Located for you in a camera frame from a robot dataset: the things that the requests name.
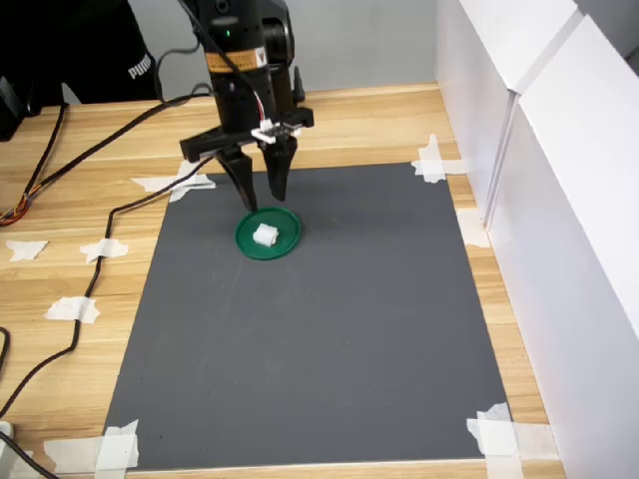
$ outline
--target white panel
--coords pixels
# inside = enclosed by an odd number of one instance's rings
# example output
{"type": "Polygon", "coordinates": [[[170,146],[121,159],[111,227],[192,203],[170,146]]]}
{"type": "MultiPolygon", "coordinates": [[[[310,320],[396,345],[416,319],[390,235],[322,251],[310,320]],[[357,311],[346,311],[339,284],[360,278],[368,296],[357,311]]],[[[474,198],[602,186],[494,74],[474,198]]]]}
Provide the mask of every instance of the white panel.
{"type": "Polygon", "coordinates": [[[572,0],[461,0],[461,4],[506,86],[514,91],[577,12],[572,0]]]}
{"type": "Polygon", "coordinates": [[[587,18],[520,103],[639,334],[639,78],[587,18]]]}
{"type": "Polygon", "coordinates": [[[568,479],[635,479],[639,340],[519,108],[490,235],[568,479]]]}
{"type": "Polygon", "coordinates": [[[639,0],[576,1],[622,56],[639,45],[639,0]]]}
{"type": "Polygon", "coordinates": [[[480,212],[514,94],[508,92],[458,0],[439,0],[437,81],[480,212]]]}

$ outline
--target wire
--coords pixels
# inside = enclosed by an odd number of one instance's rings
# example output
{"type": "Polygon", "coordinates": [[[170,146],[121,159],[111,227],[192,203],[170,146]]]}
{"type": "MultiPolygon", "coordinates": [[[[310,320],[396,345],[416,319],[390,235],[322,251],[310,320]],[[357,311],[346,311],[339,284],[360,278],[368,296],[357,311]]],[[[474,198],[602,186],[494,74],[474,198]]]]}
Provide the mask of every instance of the wire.
{"type": "Polygon", "coordinates": [[[58,120],[56,121],[56,126],[54,127],[53,132],[51,133],[51,138],[49,139],[47,148],[45,149],[44,153],[42,154],[42,157],[40,158],[40,161],[38,162],[38,165],[33,171],[33,174],[31,175],[31,178],[29,179],[29,182],[27,183],[27,186],[24,189],[20,202],[18,202],[18,204],[13,209],[0,214],[0,227],[7,227],[9,225],[13,225],[22,217],[24,217],[27,211],[29,210],[29,197],[33,193],[35,193],[35,191],[37,191],[35,190],[32,192],[33,185],[38,180],[40,173],[42,173],[42,170],[44,169],[44,166],[47,163],[47,160],[49,159],[51,150],[53,150],[53,146],[55,145],[56,139],[58,138],[58,133],[60,133],[60,129],[62,127],[62,121],[64,120],[65,112],[67,111],[68,107],[69,105],[67,103],[63,103],[60,106],[60,113],[58,114],[58,120]]]}
{"type": "MultiPolygon", "coordinates": [[[[109,239],[111,237],[111,235],[113,234],[113,223],[114,223],[114,219],[115,219],[115,215],[116,214],[133,210],[135,208],[138,208],[138,207],[141,207],[143,205],[146,205],[149,202],[157,199],[158,197],[160,197],[164,193],[166,193],[169,190],[171,190],[173,187],[175,187],[175,186],[179,185],[180,183],[185,182],[186,180],[188,180],[195,173],[197,173],[205,164],[210,162],[214,157],[215,157],[215,155],[211,155],[211,156],[205,158],[204,160],[200,161],[193,168],[193,170],[190,173],[188,173],[187,175],[184,175],[181,178],[176,179],[170,185],[165,186],[161,190],[158,190],[157,192],[154,192],[154,193],[152,193],[150,195],[147,195],[147,196],[145,196],[145,197],[143,197],[143,198],[141,198],[139,200],[136,200],[134,202],[127,203],[126,205],[122,205],[122,206],[117,207],[117,208],[113,208],[109,212],[109,219],[107,220],[107,227],[106,227],[106,230],[105,230],[105,239],[109,239]]],[[[91,277],[91,281],[89,282],[89,286],[87,287],[87,290],[86,290],[86,292],[84,294],[86,297],[91,297],[91,294],[93,293],[93,290],[95,289],[95,286],[96,286],[96,283],[98,281],[98,278],[100,277],[100,271],[102,270],[103,261],[104,261],[104,256],[98,256],[98,260],[96,262],[96,267],[95,267],[95,270],[93,272],[93,276],[91,277]]],[[[31,369],[31,371],[29,371],[29,373],[20,382],[18,387],[15,389],[13,394],[11,394],[11,396],[9,397],[7,402],[5,403],[4,407],[0,411],[0,419],[2,417],[4,417],[4,415],[8,412],[8,410],[11,408],[11,406],[13,405],[13,403],[15,402],[17,397],[20,395],[20,393],[24,389],[24,387],[33,378],[33,376],[35,376],[38,373],[38,371],[40,371],[44,366],[46,366],[47,364],[55,361],[59,357],[62,357],[62,356],[64,356],[65,354],[67,354],[69,352],[72,352],[76,348],[76,346],[78,345],[78,340],[80,338],[80,325],[82,324],[82,322],[80,321],[80,318],[76,318],[74,320],[74,322],[75,322],[75,324],[74,324],[74,328],[73,328],[73,336],[72,336],[71,344],[69,345],[69,347],[66,347],[65,349],[61,350],[60,352],[57,352],[57,353],[53,354],[52,356],[49,356],[44,361],[42,361],[38,365],[36,365],[33,369],[31,369]]],[[[5,342],[4,342],[3,347],[2,347],[2,352],[0,353],[0,371],[1,371],[2,370],[2,364],[4,363],[5,357],[7,355],[8,350],[9,350],[10,334],[9,334],[9,331],[7,329],[5,329],[4,327],[0,327],[0,332],[2,332],[5,335],[5,342]]],[[[27,464],[29,464],[29,466],[31,466],[33,469],[35,469],[38,473],[40,473],[41,475],[43,475],[46,478],[58,479],[57,476],[55,476],[54,474],[48,472],[41,465],[39,465],[37,462],[35,462],[33,459],[31,459],[24,452],[24,450],[21,449],[20,446],[18,446],[18,444],[16,444],[10,437],[8,437],[6,434],[2,433],[1,431],[0,431],[0,439],[2,439],[9,447],[11,447],[11,449],[13,449],[16,452],[16,454],[18,454],[27,464]]]]}
{"type": "MultiPolygon", "coordinates": [[[[96,152],[102,150],[104,147],[106,147],[110,143],[112,143],[115,140],[117,140],[118,138],[122,137],[125,133],[133,130],[135,127],[137,127],[141,123],[145,122],[146,120],[150,119],[154,115],[157,115],[157,114],[163,112],[164,110],[166,110],[168,108],[171,108],[171,107],[174,107],[174,106],[178,106],[178,105],[184,105],[185,103],[187,103],[189,100],[191,100],[193,98],[204,98],[204,97],[208,97],[208,96],[209,96],[208,94],[204,94],[204,93],[194,93],[192,95],[186,95],[186,96],[183,96],[183,97],[177,97],[177,98],[174,98],[172,100],[168,100],[165,103],[162,103],[160,105],[157,105],[157,106],[147,110],[142,115],[140,115],[137,118],[133,119],[131,122],[126,124],[124,127],[122,127],[121,129],[119,129],[118,131],[113,133],[111,136],[109,136],[108,138],[104,139],[102,142],[100,142],[97,145],[91,147],[89,150],[84,152],[82,155],[78,156],[77,158],[75,158],[74,160],[69,162],[67,165],[62,167],[57,172],[54,172],[53,174],[49,175],[41,183],[39,183],[39,184],[37,184],[35,186],[32,186],[30,189],[25,189],[25,191],[24,191],[24,193],[22,195],[22,198],[20,199],[20,202],[13,209],[11,209],[11,210],[5,212],[4,214],[0,215],[0,228],[8,227],[10,225],[13,225],[18,220],[23,218],[27,214],[27,212],[29,210],[29,207],[30,207],[30,205],[31,205],[31,203],[32,203],[32,201],[35,198],[35,195],[37,193],[39,193],[45,187],[50,186],[51,184],[53,184],[56,181],[60,180],[60,178],[62,178],[64,175],[66,175],[71,170],[76,168],[78,165],[80,165],[82,162],[84,162],[87,158],[91,157],[96,152]]],[[[40,162],[38,163],[38,166],[36,167],[36,170],[33,172],[33,175],[31,176],[31,180],[29,181],[29,184],[31,184],[31,185],[33,185],[37,181],[37,178],[40,175],[41,170],[44,167],[44,164],[46,163],[46,160],[47,160],[47,158],[49,157],[49,155],[51,153],[51,150],[53,149],[53,145],[55,144],[56,138],[57,138],[58,133],[60,131],[60,128],[62,126],[62,121],[64,119],[64,114],[66,112],[67,107],[68,107],[68,105],[63,105],[60,108],[60,115],[58,116],[58,121],[56,123],[56,127],[55,127],[55,129],[53,131],[53,134],[51,135],[51,139],[49,140],[49,145],[47,145],[45,153],[42,156],[42,158],[40,159],[40,162]]]]}
{"type": "Polygon", "coordinates": [[[202,24],[200,23],[200,20],[198,20],[198,17],[187,6],[184,0],[178,0],[178,3],[189,16],[191,23],[193,23],[195,28],[200,31],[200,34],[202,35],[204,42],[207,44],[206,46],[209,47],[214,52],[216,52],[218,55],[220,55],[222,60],[224,60],[224,62],[229,66],[231,71],[236,76],[238,76],[238,78],[240,78],[244,83],[246,83],[247,86],[251,89],[251,91],[253,92],[253,95],[256,97],[256,102],[258,103],[258,110],[260,111],[260,121],[262,121],[265,118],[264,104],[262,103],[262,99],[260,98],[260,95],[258,94],[258,90],[254,86],[249,76],[238,68],[238,66],[233,62],[233,60],[229,58],[227,53],[220,47],[220,45],[218,45],[216,41],[211,37],[211,35],[209,35],[209,32],[207,32],[207,30],[202,26],[202,24]]]}
{"type": "Polygon", "coordinates": [[[2,431],[0,431],[0,439],[2,439],[2,441],[4,441],[4,443],[7,446],[13,449],[13,452],[15,452],[18,456],[20,456],[20,459],[22,459],[24,462],[29,464],[29,466],[31,466],[31,468],[37,471],[41,476],[44,476],[46,479],[60,479],[58,476],[47,471],[44,467],[38,464],[34,459],[29,457],[29,454],[24,452],[24,450],[20,446],[18,446],[18,444],[16,444],[13,441],[13,439],[11,439],[2,431]]]}
{"type": "MultiPolygon", "coordinates": [[[[156,71],[155,71],[155,75],[153,76],[153,83],[156,90],[156,96],[158,97],[158,100],[160,100],[161,103],[163,104],[167,103],[167,101],[164,98],[164,92],[162,90],[162,82],[160,81],[160,67],[162,67],[162,63],[169,55],[173,55],[173,54],[191,55],[193,53],[196,53],[202,46],[202,43],[200,42],[200,37],[196,35],[196,39],[198,40],[198,43],[196,44],[195,47],[173,48],[171,50],[164,52],[162,56],[160,57],[160,59],[156,62],[156,71]]],[[[198,90],[202,88],[207,89],[209,95],[213,95],[213,88],[211,88],[211,85],[209,85],[208,83],[198,83],[191,91],[191,95],[194,95],[198,90]]]]}
{"type": "MultiPolygon", "coordinates": [[[[185,180],[187,180],[190,177],[192,177],[197,171],[199,171],[206,163],[208,163],[213,158],[214,158],[214,156],[209,156],[206,159],[202,160],[201,162],[198,163],[198,165],[188,175],[185,175],[185,176],[175,180],[170,185],[162,188],[161,190],[158,190],[157,192],[155,192],[155,193],[153,193],[151,195],[143,197],[140,200],[137,200],[137,201],[132,202],[132,203],[128,203],[126,205],[123,205],[121,207],[117,207],[117,208],[111,210],[111,212],[109,213],[109,219],[107,221],[107,229],[105,231],[105,238],[109,239],[111,237],[111,233],[112,233],[112,230],[113,230],[113,220],[114,220],[114,217],[115,217],[115,215],[117,213],[120,213],[120,212],[123,212],[123,211],[127,211],[127,210],[132,210],[134,208],[137,208],[137,207],[139,207],[141,205],[144,205],[144,204],[156,199],[157,197],[163,195],[164,193],[166,193],[168,190],[170,190],[174,186],[176,186],[176,185],[180,184],[181,182],[184,182],[185,180]]],[[[84,293],[85,297],[91,297],[91,294],[93,293],[95,285],[96,285],[96,283],[98,281],[98,277],[100,276],[100,271],[102,270],[102,262],[103,262],[103,260],[104,260],[103,256],[98,256],[98,260],[96,262],[96,267],[95,267],[95,270],[94,270],[94,273],[93,273],[93,277],[91,278],[91,282],[89,282],[89,286],[87,287],[87,290],[84,293]]],[[[74,329],[73,329],[73,336],[72,336],[71,344],[69,345],[69,347],[66,347],[65,349],[63,349],[63,350],[53,354],[52,356],[49,356],[48,358],[46,358],[44,361],[42,361],[41,363],[36,365],[31,371],[29,371],[29,373],[24,377],[24,379],[22,379],[22,381],[20,382],[18,387],[11,394],[11,396],[9,396],[9,399],[7,400],[7,402],[5,403],[3,408],[0,410],[0,419],[2,419],[5,416],[5,414],[9,410],[9,408],[15,402],[16,398],[18,397],[18,395],[22,392],[22,389],[24,389],[24,387],[27,385],[27,383],[31,380],[31,378],[33,378],[33,376],[35,376],[38,373],[38,371],[40,371],[40,369],[42,369],[44,366],[46,366],[50,362],[55,361],[59,357],[62,357],[62,356],[64,356],[65,354],[67,354],[69,352],[72,352],[76,348],[76,346],[78,345],[78,339],[80,338],[80,325],[81,324],[82,323],[81,323],[79,318],[75,319],[75,324],[74,324],[74,329]]],[[[2,351],[2,361],[4,361],[4,356],[6,355],[5,348],[8,350],[8,347],[9,347],[8,344],[9,344],[8,341],[5,339],[5,346],[3,346],[3,351],[2,351]]]]}
{"type": "Polygon", "coordinates": [[[9,345],[11,344],[11,333],[8,329],[0,326],[0,332],[4,335],[4,342],[2,343],[2,352],[0,352],[0,374],[2,374],[2,366],[4,366],[4,360],[7,358],[9,352],[9,345]]]}

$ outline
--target cable connector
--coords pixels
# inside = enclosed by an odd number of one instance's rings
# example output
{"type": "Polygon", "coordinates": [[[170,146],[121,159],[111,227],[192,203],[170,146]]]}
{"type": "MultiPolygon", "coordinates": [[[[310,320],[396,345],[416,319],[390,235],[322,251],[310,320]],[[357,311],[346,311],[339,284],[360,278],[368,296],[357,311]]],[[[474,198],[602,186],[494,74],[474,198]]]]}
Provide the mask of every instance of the cable connector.
{"type": "Polygon", "coordinates": [[[299,136],[301,128],[301,126],[292,127],[291,125],[288,125],[286,123],[273,124],[270,119],[265,119],[260,121],[259,128],[251,130],[251,135],[253,136],[253,138],[260,140],[261,142],[272,145],[278,140],[278,137],[280,136],[299,136]]]}

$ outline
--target black cable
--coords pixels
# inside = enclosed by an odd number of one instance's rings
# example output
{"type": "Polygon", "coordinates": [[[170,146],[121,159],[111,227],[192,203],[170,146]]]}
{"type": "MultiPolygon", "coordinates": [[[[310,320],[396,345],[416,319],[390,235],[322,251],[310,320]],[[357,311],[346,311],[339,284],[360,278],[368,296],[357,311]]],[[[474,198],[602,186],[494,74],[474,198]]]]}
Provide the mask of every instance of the black cable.
{"type": "MultiPolygon", "coordinates": [[[[168,190],[170,190],[174,186],[179,185],[181,182],[184,182],[185,180],[187,180],[190,177],[192,177],[201,167],[203,167],[206,163],[208,163],[210,160],[212,160],[213,157],[214,156],[210,156],[210,157],[207,157],[206,159],[202,160],[188,175],[185,175],[185,176],[183,176],[181,178],[178,178],[177,180],[172,182],[170,185],[162,188],[161,190],[159,190],[159,191],[157,191],[155,193],[152,193],[151,195],[148,195],[146,197],[143,197],[143,198],[141,198],[141,199],[139,199],[139,200],[137,200],[135,202],[128,203],[126,205],[123,205],[121,207],[117,207],[117,208],[114,208],[113,210],[111,210],[111,212],[109,213],[109,219],[107,221],[107,229],[106,229],[106,232],[105,232],[105,238],[109,239],[111,237],[111,233],[112,233],[112,230],[113,230],[113,219],[114,219],[114,217],[115,217],[115,215],[117,213],[120,213],[120,212],[123,212],[123,211],[126,211],[126,210],[131,210],[133,208],[137,208],[137,207],[139,207],[141,205],[144,205],[144,204],[156,199],[157,197],[163,195],[164,193],[166,193],[168,190]]],[[[91,297],[91,294],[93,293],[93,289],[95,288],[96,282],[98,281],[98,277],[100,276],[100,271],[102,270],[102,261],[103,260],[104,260],[103,256],[98,256],[98,260],[96,261],[96,267],[95,267],[95,270],[93,272],[93,277],[91,278],[91,282],[89,282],[89,286],[87,287],[87,290],[84,293],[85,297],[91,297]]],[[[22,379],[20,384],[18,384],[18,387],[15,389],[15,391],[13,391],[11,396],[9,396],[9,399],[7,400],[5,405],[2,407],[2,410],[0,410],[0,419],[2,419],[2,417],[4,417],[4,415],[7,413],[9,408],[13,405],[13,403],[17,399],[18,395],[20,395],[20,393],[22,392],[24,387],[27,385],[27,383],[33,378],[33,376],[35,376],[38,373],[38,371],[40,371],[40,369],[42,369],[47,364],[55,361],[59,357],[62,357],[62,356],[64,356],[65,354],[67,354],[69,352],[72,352],[76,348],[76,346],[78,345],[78,340],[80,339],[80,325],[82,323],[81,323],[79,318],[75,319],[74,322],[75,322],[75,324],[74,324],[74,329],[73,329],[73,336],[72,336],[71,344],[69,345],[69,347],[66,347],[65,349],[53,354],[52,356],[49,356],[44,361],[42,361],[41,363],[36,365],[33,369],[31,369],[31,371],[29,371],[29,373],[24,377],[24,379],[22,379]]],[[[3,354],[2,360],[4,360],[4,355],[6,354],[6,351],[4,350],[4,347],[3,347],[2,354],[3,354]]]]}
{"type": "Polygon", "coordinates": [[[60,479],[58,476],[56,476],[55,474],[47,471],[44,467],[42,467],[35,460],[33,460],[31,457],[29,457],[29,454],[24,452],[24,450],[20,446],[18,446],[18,444],[16,444],[13,441],[13,439],[11,439],[9,436],[7,436],[2,431],[0,431],[0,439],[2,439],[2,441],[7,446],[9,446],[11,449],[13,449],[13,452],[15,452],[18,456],[20,456],[20,459],[22,459],[24,462],[29,464],[29,466],[31,466],[31,468],[34,469],[35,471],[37,471],[41,476],[44,476],[46,479],[60,479]]]}
{"type": "MultiPolygon", "coordinates": [[[[202,46],[202,43],[200,43],[200,38],[197,35],[196,35],[196,39],[198,40],[198,43],[196,44],[195,47],[173,48],[171,50],[164,52],[162,56],[160,57],[160,59],[156,62],[156,71],[155,71],[155,75],[153,76],[153,84],[156,90],[156,96],[158,97],[158,100],[160,100],[161,103],[163,104],[167,103],[167,101],[164,98],[162,82],[160,81],[160,67],[162,67],[162,63],[169,55],[173,55],[174,53],[179,55],[191,55],[193,53],[196,53],[202,46]]],[[[208,90],[209,95],[213,95],[213,88],[211,88],[211,85],[209,85],[208,83],[198,83],[191,91],[191,95],[194,95],[201,88],[206,88],[208,90]]]]}
{"type": "Polygon", "coordinates": [[[84,152],[82,155],[77,157],[75,160],[72,160],[71,162],[66,164],[64,167],[62,167],[57,172],[49,175],[47,178],[45,178],[42,181],[42,186],[46,187],[47,185],[55,182],[56,180],[59,180],[62,176],[66,175],[71,170],[76,168],[78,165],[80,165],[82,162],[84,162],[87,158],[89,158],[90,156],[92,156],[96,152],[102,150],[104,147],[106,147],[110,143],[114,142],[118,138],[122,137],[125,133],[133,130],[135,127],[137,127],[141,123],[145,122],[146,120],[149,120],[154,115],[157,115],[158,113],[163,112],[166,109],[168,109],[170,107],[173,107],[175,105],[183,104],[185,101],[189,101],[192,98],[204,98],[204,97],[208,97],[208,96],[209,95],[204,94],[204,93],[197,93],[197,94],[194,94],[194,95],[185,95],[183,97],[174,98],[172,100],[169,100],[169,101],[167,101],[165,103],[162,103],[160,105],[157,105],[157,106],[147,110],[142,115],[140,115],[137,118],[133,119],[131,122],[126,124],[124,127],[122,127],[120,130],[118,130],[114,134],[112,134],[108,138],[104,139],[102,142],[98,143],[97,145],[91,147],[89,150],[84,152]]]}
{"type": "Polygon", "coordinates": [[[2,343],[2,352],[0,352],[0,378],[2,378],[2,367],[4,366],[4,360],[7,358],[9,352],[9,345],[11,344],[11,333],[8,329],[0,326],[0,332],[4,336],[4,342],[2,343]]]}
{"type": "Polygon", "coordinates": [[[31,189],[33,188],[36,181],[38,180],[38,177],[40,176],[40,173],[42,169],[44,168],[45,163],[47,163],[47,159],[49,158],[49,155],[51,154],[51,150],[53,150],[53,146],[55,145],[56,139],[58,138],[58,133],[60,133],[60,128],[62,127],[62,121],[64,120],[64,114],[67,111],[68,107],[69,107],[69,104],[66,102],[63,102],[63,104],[60,106],[60,113],[58,114],[58,120],[56,122],[56,126],[53,129],[53,133],[51,134],[51,138],[49,139],[49,144],[47,145],[47,148],[42,154],[42,158],[40,158],[40,161],[38,162],[38,165],[36,166],[36,169],[34,170],[33,175],[31,175],[31,179],[29,180],[29,183],[27,183],[27,187],[24,189],[25,195],[29,195],[29,192],[31,192],[31,189]]]}
{"type": "MultiPolygon", "coordinates": [[[[164,193],[166,193],[169,190],[171,190],[173,187],[175,187],[175,186],[179,185],[180,183],[185,182],[186,180],[188,180],[195,173],[197,173],[205,164],[210,162],[214,157],[215,157],[214,155],[211,155],[211,156],[205,158],[204,160],[199,162],[198,165],[196,167],[194,167],[193,170],[190,173],[188,173],[187,175],[184,175],[181,178],[176,179],[170,185],[165,186],[161,190],[158,190],[157,192],[154,192],[154,193],[152,193],[150,195],[147,195],[147,196],[145,196],[145,197],[143,197],[143,198],[141,198],[139,200],[136,200],[134,202],[127,203],[126,205],[122,205],[122,206],[117,207],[117,208],[113,208],[109,212],[109,219],[107,220],[107,228],[105,230],[105,238],[109,239],[111,237],[112,233],[113,233],[113,221],[114,221],[114,218],[115,218],[116,214],[121,213],[121,212],[126,212],[126,211],[133,210],[135,208],[138,208],[138,207],[141,207],[143,205],[146,205],[149,202],[157,199],[158,197],[160,197],[164,193]]],[[[86,290],[86,292],[84,294],[86,297],[91,297],[91,294],[93,293],[93,290],[94,290],[94,288],[96,286],[96,283],[98,281],[98,278],[100,276],[100,271],[102,270],[102,262],[103,262],[103,260],[104,260],[103,256],[98,256],[98,260],[96,262],[96,267],[95,267],[95,270],[93,272],[93,276],[92,276],[91,281],[89,282],[89,286],[87,287],[87,290],[86,290]]],[[[13,394],[11,394],[11,396],[7,400],[6,404],[2,408],[2,411],[0,411],[0,418],[2,418],[7,413],[9,408],[15,402],[16,398],[18,397],[18,395],[22,392],[22,390],[27,385],[27,383],[31,380],[31,378],[33,378],[33,376],[35,376],[38,373],[38,371],[40,371],[40,369],[42,369],[44,366],[46,366],[50,362],[55,361],[57,358],[59,358],[61,356],[64,356],[65,354],[73,351],[76,348],[76,346],[78,345],[78,340],[80,338],[80,325],[82,324],[82,322],[80,321],[79,318],[75,319],[74,322],[75,322],[75,324],[74,324],[74,329],[73,329],[73,337],[71,339],[71,345],[69,347],[63,349],[62,351],[57,352],[56,354],[46,358],[40,364],[35,366],[29,372],[29,374],[27,374],[24,377],[24,379],[20,382],[20,384],[18,385],[16,390],[13,392],[13,394]]],[[[9,336],[9,331],[7,331],[3,327],[0,327],[0,331],[2,331],[5,334],[5,343],[3,345],[2,353],[0,355],[0,370],[1,370],[1,365],[4,362],[4,358],[5,358],[6,354],[7,354],[8,348],[9,348],[9,337],[10,336],[9,336]]],[[[27,464],[29,464],[29,466],[31,466],[33,469],[35,469],[38,473],[40,473],[41,475],[43,475],[47,479],[49,479],[49,478],[58,479],[57,476],[55,476],[54,474],[48,472],[40,464],[38,464],[36,461],[31,459],[24,452],[24,450],[21,449],[20,446],[18,446],[18,444],[16,444],[10,437],[8,437],[6,434],[2,433],[1,431],[0,431],[0,439],[2,439],[11,449],[13,449],[16,452],[16,454],[18,454],[27,464]]]]}
{"type": "Polygon", "coordinates": [[[200,20],[198,20],[198,17],[196,17],[196,15],[191,11],[191,9],[187,6],[184,0],[178,0],[178,3],[189,16],[191,23],[193,23],[193,25],[200,31],[200,34],[202,35],[202,39],[204,39],[204,42],[207,44],[207,46],[211,50],[216,52],[218,55],[220,55],[222,60],[224,60],[224,62],[229,66],[231,71],[236,76],[238,76],[244,83],[246,83],[247,86],[253,91],[253,93],[259,99],[260,96],[258,95],[258,90],[253,85],[253,82],[251,81],[251,79],[238,68],[238,66],[233,62],[233,60],[229,58],[227,53],[220,47],[220,45],[218,45],[216,41],[211,37],[211,35],[209,35],[209,32],[207,32],[207,30],[202,26],[202,24],[200,23],[200,20]]]}

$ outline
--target green plate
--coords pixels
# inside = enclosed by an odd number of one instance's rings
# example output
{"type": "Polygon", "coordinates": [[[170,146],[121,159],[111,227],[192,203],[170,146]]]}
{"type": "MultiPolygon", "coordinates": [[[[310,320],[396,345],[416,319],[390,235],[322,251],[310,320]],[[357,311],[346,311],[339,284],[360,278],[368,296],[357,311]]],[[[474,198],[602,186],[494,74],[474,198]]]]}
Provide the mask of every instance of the green plate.
{"type": "Polygon", "coordinates": [[[236,244],[241,252],[251,259],[269,261],[291,252],[298,241],[302,226],[300,220],[284,208],[264,208],[246,215],[236,228],[236,244]],[[253,241],[253,233],[264,223],[278,229],[278,240],[271,246],[262,246],[253,241]]]}

